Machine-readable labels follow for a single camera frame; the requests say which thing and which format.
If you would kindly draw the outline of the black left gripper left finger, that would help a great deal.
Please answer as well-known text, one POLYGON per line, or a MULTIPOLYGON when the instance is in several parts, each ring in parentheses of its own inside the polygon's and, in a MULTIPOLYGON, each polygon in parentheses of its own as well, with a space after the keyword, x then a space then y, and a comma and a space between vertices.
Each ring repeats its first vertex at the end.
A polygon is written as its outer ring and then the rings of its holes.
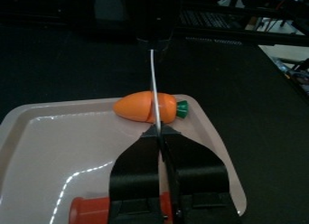
POLYGON ((161 210, 160 147, 156 125, 115 160, 110 174, 107 224, 164 224, 161 210))

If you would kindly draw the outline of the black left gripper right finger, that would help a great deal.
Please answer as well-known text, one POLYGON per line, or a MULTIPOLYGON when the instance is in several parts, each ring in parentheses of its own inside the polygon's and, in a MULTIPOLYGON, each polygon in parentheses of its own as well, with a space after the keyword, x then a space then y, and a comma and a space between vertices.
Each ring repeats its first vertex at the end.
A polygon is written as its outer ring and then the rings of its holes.
POLYGON ((217 154, 164 125, 161 150, 168 168, 174 224, 241 224, 229 189, 229 171, 217 154))

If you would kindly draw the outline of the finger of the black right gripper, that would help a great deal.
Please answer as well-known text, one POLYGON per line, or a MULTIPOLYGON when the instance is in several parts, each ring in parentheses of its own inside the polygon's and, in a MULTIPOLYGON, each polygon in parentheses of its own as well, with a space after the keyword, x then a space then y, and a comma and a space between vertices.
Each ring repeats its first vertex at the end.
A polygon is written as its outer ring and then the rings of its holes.
POLYGON ((138 40, 138 44, 140 44, 140 47, 142 48, 142 51, 145 53, 148 53, 153 49, 152 43, 144 39, 138 40))
POLYGON ((170 45, 170 40, 158 40, 154 43, 154 56, 158 62, 162 62, 168 55, 169 45, 170 45))

